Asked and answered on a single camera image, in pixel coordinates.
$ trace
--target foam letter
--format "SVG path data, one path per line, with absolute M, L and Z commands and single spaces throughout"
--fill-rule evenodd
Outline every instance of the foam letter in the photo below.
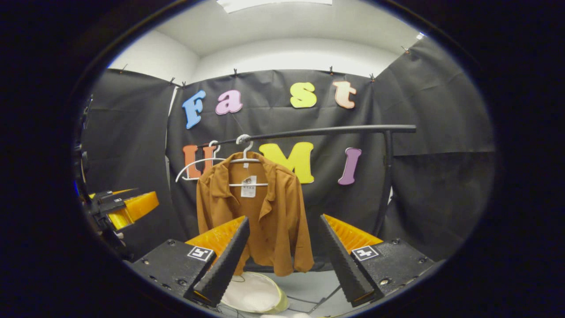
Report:
M 211 147 L 204 147 L 204 158 L 212 158 L 214 154 L 214 149 L 216 146 Z M 192 162 L 196 161 L 196 151 L 198 147 L 196 145 L 187 145 L 182 148 L 182 152 L 184 152 L 184 165 L 188 166 Z M 204 172 L 212 167 L 213 160 L 206 160 L 204 161 Z M 196 169 L 195 165 L 188 167 L 188 178 L 200 178 L 202 173 Z
M 218 97 L 218 101 L 220 103 L 216 106 L 216 114 L 223 115 L 228 112 L 235 113 L 239 111 L 243 106 L 243 104 L 240 103 L 240 100 L 241 93 L 235 89 L 221 94 L 220 97 Z
M 353 108 L 355 103 L 349 100 L 349 93 L 357 94 L 357 90 L 351 87 L 348 81 L 335 81 L 333 85 L 336 88 L 336 102 L 343 108 Z
M 345 161 L 344 174 L 337 181 L 337 183 L 341 185 L 352 184 L 355 182 L 353 174 L 357 167 L 357 159 L 361 156 L 361 149 L 348 148 L 345 150 L 345 155 L 347 156 L 347 161 Z
M 206 92 L 200 90 L 182 104 L 182 108 L 186 112 L 186 129 L 191 129 L 200 121 L 201 117 L 196 112 L 202 111 L 201 99 L 204 97 L 206 97 Z
M 294 108 L 307 108 L 316 104 L 316 95 L 313 93 L 312 83 L 294 83 L 290 87 L 290 103 Z
M 288 159 L 277 144 L 264 144 L 259 147 L 265 158 L 284 166 L 298 177 L 300 183 L 312 183 L 314 177 L 310 173 L 310 152 L 314 149 L 312 143 L 297 143 L 292 148 Z

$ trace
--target floor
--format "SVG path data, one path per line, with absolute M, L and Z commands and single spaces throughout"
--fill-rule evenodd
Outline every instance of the floor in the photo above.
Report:
M 365 305 L 353 308 L 345 299 L 340 283 L 334 271 L 293 273 L 285 277 L 278 277 L 273 273 L 262 273 L 272 279 L 288 297 L 289 308 L 277 313 L 279 316 L 292 317 L 300 312 L 312 318 L 334 317 L 356 310 Z M 219 311 L 223 314 L 238 318 L 260 318 L 262 314 L 250 312 L 237 312 L 236 310 L 220 305 Z

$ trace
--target white ceiling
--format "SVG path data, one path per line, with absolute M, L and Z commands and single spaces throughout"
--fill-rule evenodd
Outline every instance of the white ceiling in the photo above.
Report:
M 157 31 L 201 57 L 250 42 L 297 37 L 349 41 L 402 54 L 401 46 L 410 47 L 419 33 L 360 0 L 333 0 L 331 6 L 276 3 L 231 14 L 215 0 L 205 0 L 163 23 Z

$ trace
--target white wall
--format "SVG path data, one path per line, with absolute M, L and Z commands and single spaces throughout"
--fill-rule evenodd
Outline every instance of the white wall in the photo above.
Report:
M 238 73 L 306 69 L 377 76 L 397 54 L 386 50 L 340 40 L 293 38 L 254 42 L 202 57 L 191 83 Z
M 158 32 L 151 31 L 130 45 L 108 66 L 173 81 L 189 82 L 199 56 L 185 45 Z

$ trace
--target ceiling light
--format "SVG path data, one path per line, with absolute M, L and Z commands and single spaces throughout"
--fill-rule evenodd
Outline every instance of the ceiling light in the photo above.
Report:
M 227 13 L 261 5 L 283 2 L 307 2 L 318 3 L 321 5 L 332 5 L 332 0 L 218 0 L 218 4 L 221 5 Z

